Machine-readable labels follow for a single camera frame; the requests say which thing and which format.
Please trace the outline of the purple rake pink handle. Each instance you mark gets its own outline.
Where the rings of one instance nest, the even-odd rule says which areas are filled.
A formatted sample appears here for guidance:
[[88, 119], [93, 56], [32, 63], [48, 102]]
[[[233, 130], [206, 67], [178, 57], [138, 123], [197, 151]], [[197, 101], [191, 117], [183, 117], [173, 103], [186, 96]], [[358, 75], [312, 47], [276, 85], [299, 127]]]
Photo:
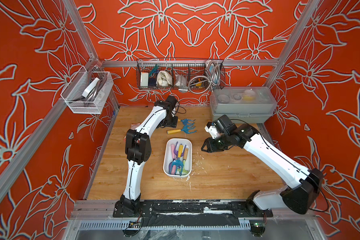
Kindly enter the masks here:
[[172, 159], [172, 161], [169, 164], [169, 173], [171, 175], [175, 175], [176, 171], [177, 171], [177, 167], [175, 166], [174, 162], [175, 162], [175, 160]]

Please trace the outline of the purple fork pink handle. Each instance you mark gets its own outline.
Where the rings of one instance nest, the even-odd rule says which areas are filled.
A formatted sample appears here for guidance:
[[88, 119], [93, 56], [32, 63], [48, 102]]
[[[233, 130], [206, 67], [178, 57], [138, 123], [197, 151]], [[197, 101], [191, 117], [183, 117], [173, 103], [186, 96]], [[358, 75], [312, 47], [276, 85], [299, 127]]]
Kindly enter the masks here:
[[178, 158], [178, 150], [177, 150], [178, 143], [179, 142], [176, 142], [175, 144], [171, 144], [171, 154], [173, 160], [176, 160]]

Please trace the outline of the green rake wooden handle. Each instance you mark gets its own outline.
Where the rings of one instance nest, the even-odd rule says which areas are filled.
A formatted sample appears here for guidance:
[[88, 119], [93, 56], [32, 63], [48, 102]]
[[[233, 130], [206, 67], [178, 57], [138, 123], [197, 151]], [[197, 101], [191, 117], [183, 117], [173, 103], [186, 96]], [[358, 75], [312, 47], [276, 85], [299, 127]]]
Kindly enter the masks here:
[[189, 171], [186, 169], [186, 161], [187, 161], [187, 157], [188, 157], [188, 153], [189, 153], [189, 148], [185, 147], [183, 155], [182, 155], [182, 162], [183, 162], [183, 168], [182, 169], [178, 169], [178, 174], [180, 176], [186, 175], [189, 173]]

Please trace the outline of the white oval storage tray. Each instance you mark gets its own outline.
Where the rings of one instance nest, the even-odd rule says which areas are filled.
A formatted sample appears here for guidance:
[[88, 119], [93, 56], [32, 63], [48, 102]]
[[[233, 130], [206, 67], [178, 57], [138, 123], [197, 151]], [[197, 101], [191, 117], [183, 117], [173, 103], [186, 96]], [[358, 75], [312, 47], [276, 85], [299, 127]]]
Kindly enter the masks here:
[[192, 150], [192, 142], [188, 139], [169, 139], [163, 163], [164, 173], [172, 178], [188, 178], [192, 172]]

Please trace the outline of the blue fork yellow handle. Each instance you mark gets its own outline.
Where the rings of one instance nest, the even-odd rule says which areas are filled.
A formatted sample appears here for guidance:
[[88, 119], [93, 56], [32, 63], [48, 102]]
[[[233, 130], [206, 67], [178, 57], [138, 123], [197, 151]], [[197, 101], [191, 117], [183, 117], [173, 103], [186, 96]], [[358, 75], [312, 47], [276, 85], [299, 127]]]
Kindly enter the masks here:
[[179, 149], [178, 150], [178, 158], [175, 160], [174, 164], [175, 166], [177, 167], [177, 171], [176, 171], [176, 174], [178, 172], [178, 169], [182, 169], [183, 168], [183, 162], [181, 160], [182, 158], [182, 154], [183, 154], [183, 148], [184, 146], [183, 145], [179, 145]]

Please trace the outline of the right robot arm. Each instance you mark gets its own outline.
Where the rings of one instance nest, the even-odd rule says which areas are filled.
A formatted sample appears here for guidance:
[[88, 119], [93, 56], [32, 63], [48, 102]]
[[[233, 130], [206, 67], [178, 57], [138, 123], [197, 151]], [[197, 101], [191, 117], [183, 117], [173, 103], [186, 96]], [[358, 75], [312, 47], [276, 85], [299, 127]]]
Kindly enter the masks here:
[[261, 211], [290, 209], [304, 215], [317, 197], [323, 194], [324, 174], [317, 168], [308, 169], [272, 146], [261, 133], [248, 123], [237, 126], [223, 115], [205, 127], [210, 137], [204, 141], [202, 151], [223, 152], [239, 147], [265, 163], [284, 181], [284, 186], [273, 191], [254, 191], [245, 201], [244, 209], [256, 216]]

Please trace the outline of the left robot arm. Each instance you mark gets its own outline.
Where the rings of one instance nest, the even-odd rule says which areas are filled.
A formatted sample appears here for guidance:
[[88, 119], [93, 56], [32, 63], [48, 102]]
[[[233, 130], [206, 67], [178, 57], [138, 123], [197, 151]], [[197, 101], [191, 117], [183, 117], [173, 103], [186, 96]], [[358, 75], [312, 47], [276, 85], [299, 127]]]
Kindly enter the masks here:
[[151, 136], [158, 127], [177, 126], [178, 117], [174, 112], [177, 102], [174, 96], [168, 96], [164, 101], [156, 101], [145, 120], [136, 129], [129, 129], [126, 133], [128, 177], [119, 203], [133, 215], [140, 209], [143, 170], [152, 153]]

